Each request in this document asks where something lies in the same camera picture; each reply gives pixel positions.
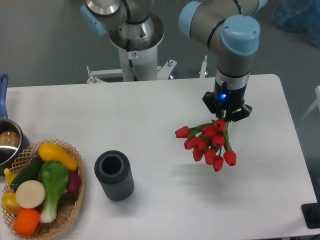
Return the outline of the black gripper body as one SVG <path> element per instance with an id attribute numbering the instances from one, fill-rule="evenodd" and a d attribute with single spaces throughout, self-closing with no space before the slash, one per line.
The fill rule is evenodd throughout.
<path id="1" fill-rule="evenodd" d="M 224 118 L 226 110 L 231 110 L 232 114 L 232 121 L 237 122 L 244 118 L 250 116 L 252 112 L 252 107 L 245 104 L 244 96 L 247 86 L 245 85 L 239 89 L 229 89 L 228 83 L 222 83 L 219 85 L 217 81 L 214 83 L 214 90 L 213 92 L 207 91 L 202 100 L 208 110 L 217 117 L 217 110 L 224 109 Z"/>

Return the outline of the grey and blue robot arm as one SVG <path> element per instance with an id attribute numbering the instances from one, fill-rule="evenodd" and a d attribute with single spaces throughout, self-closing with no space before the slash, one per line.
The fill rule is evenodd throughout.
<path id="1" fill-rule="evenodd" d="M 261 32 L 252 15 L 265 4 L 264 0 L 191 1 L 179 15 L 179 29 L 218 55 L 214 89 L 203 96 L 217 118 L 236 122 L 252 111 L 244 95 Z M 158 45 L 164 37 L 164 26 L 150 12 L 149 1 L 87 0 L 80 12 L 96 34 L 108 34 L 117 47 L 124 81 L 160 77 Z"/>

